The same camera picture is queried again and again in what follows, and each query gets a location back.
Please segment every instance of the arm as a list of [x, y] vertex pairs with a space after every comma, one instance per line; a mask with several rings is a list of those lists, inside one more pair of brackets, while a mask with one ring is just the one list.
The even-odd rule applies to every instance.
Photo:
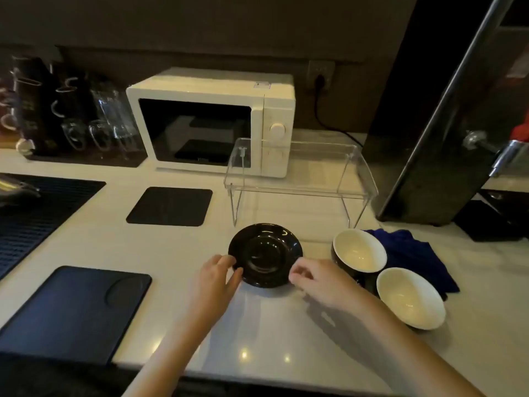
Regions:
[[386, 305], [329, 260], [300, 258], [290, 282], [319, 302], [357, 317], [421, 397], [484, 397]]
[[233, 266], [232, 256], [215, 255], [202, 266], [189, 313], [182, 325], [175, 322], [162, 342], [129, 385], [123, 397], [163, 397], [172, 395], [176, 383], [202, 340], [221, 318], [242, 280], [237, 269], [226, 284]]

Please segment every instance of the wall outlet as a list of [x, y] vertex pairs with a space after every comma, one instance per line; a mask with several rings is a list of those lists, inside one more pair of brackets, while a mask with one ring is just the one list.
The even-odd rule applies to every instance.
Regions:
[[323, 89], [329, 90], [335, 65], [334, 61], [310, 60], [307, 69], [307, 89], [314, 89], [314, 81], [318, 75], [323, 75], [325, 78], [325, 86]]

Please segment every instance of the white bowl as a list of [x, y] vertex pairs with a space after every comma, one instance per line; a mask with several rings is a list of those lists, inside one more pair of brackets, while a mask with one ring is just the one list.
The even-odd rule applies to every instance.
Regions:
[[380, 241], [362, 230], [348, 229], [338, 233], [332, 246], [338, 259], [357, 272], [379, 272], [388, 260]]
[[383, 270], [377, 278], [380, 299], [404, 323], [417, 329], [432, 330], [443, 324], [444, 303], [428, 280], [400, 267]]

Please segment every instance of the power cord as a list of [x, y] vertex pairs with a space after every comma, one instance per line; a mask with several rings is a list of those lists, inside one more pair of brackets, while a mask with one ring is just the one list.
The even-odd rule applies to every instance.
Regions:
[[353, 135], [348, 133], [347, 131], [342, 131], [338, 128], [334, 128], [332, 126], [325, 125], [321, 122], [320, 118], [318, 117], [318, 101], [320, 99], [320, 94], [322, 92], [322, 89], [325, 87], [325, 77], [323, 75], [318, 75], [317, 78], [314, 80], [314, 117], [316, 118], [316, 121], [323, 126], [326, 130], [334, 131], [334, 132], [340, 132], [346, 136], [348, 136], [350, 139], [352, 139], [354, 142], [356, 142], [360, 147], [363, 147], [363, 145], [356, 139]]

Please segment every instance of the blue towel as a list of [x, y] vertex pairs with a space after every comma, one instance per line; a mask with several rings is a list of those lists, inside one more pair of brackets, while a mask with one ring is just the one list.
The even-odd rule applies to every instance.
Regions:
[[446, 270], [446, 266], [427, 242], [413, 238], [408, 230], [386, 232], [383, 229], [367, 230], [386, 249], [388, 261], [385, 268], [403, 267], [428, 280], [446, 300], [446, 293], [458, 293], [459, 287]]

